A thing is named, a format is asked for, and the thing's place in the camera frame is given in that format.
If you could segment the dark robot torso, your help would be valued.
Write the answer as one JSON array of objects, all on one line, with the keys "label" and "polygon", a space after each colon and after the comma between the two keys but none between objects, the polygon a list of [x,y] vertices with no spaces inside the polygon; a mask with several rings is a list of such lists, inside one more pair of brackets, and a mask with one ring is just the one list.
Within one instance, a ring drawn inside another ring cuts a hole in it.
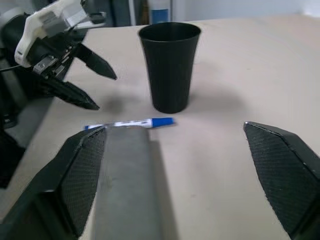
[{"label": "dark robot torso", "polygon": [[53,100],[37,77],[14,65],[0,48],[0,190],[9,186]]}]

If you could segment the dark grey background furniture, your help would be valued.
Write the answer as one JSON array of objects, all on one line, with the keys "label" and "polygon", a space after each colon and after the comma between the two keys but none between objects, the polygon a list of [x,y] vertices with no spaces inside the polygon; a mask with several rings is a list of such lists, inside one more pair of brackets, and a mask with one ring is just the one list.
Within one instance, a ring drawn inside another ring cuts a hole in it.
[{"label": "dark grey background furniture", "polygon": [[84,0],[88,20],[102,27],[141,26],[150,23],[148,0]]}]

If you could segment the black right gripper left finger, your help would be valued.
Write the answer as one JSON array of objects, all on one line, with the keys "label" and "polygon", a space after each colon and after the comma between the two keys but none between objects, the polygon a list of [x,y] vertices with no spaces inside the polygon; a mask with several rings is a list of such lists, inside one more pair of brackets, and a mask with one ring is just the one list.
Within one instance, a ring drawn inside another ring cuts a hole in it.
[{"label": "black right gripper left finger", "polygon": [[0,240],[78,240],[96,196],[107,131],[69,137],[0,224]]}]

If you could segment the white container with blue label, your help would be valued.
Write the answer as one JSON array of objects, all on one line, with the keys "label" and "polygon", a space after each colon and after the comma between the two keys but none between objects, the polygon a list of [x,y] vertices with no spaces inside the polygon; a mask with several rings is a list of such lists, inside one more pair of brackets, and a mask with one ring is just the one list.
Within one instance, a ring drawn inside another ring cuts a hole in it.
[{"label": "white container with blue label", "polygon": [[148,6],[151,24],[171,21],[172,0],[148,0]]}]

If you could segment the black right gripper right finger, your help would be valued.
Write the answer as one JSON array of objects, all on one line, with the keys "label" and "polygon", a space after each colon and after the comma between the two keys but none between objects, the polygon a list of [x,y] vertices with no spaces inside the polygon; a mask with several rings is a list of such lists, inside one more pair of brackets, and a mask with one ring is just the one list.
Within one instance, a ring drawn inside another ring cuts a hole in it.
[{"label": "black right gripper right finger", "polygon": [[260,184],[291,240],[320,240],[320,156],[298,135],[247,121],[243,130]]}]

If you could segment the black ribbed plastic cup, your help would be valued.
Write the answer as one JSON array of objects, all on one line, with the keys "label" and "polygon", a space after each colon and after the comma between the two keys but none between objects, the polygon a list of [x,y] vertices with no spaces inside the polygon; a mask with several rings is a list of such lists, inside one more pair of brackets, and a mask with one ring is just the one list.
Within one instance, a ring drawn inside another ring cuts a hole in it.
[{"label": "black ribbed plastic cup", "polygon": [[152,104],[159,112],[175,114],[187,107],[201,32],[198,26],[183,22],[151,24],[138,32]]}]

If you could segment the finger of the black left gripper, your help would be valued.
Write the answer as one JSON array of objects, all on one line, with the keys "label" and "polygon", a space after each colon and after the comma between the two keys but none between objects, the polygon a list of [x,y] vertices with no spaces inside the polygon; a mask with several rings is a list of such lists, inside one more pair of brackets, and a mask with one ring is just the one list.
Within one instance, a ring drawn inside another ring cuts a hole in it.
[{"label": "finger of the black left gripper", "polygon": [[44,79],[41,85],[59,99],[75,105],[77,107],[97,111],[100,107],[95,101],[82,89],[72,84],[71,82],[64,82],[59,79]]},{"label": "finger of the black left gripper", "polygon": [[82,43],[77,44],[75,57],[96,74],[113,80],[118,79],[110,64]]}]

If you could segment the blue and white marker pen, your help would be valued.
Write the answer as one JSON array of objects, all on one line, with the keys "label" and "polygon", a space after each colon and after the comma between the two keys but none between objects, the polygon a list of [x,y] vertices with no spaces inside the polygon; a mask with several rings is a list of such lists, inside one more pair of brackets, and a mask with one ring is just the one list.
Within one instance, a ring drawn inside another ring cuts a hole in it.
[{"label": "blue and white marker pen", "polygon": [[175,120],[173,117],[160,117],[160,118],[147,118],[142,120],[130,120],[130,121],[118,121],[114,123],[105,123],[105,124],[94,124],[84,126],[84,130],[89,130],[97,127],[142,127],[145,129],[154,129],[159,127],[168,127],[173,126]]}]

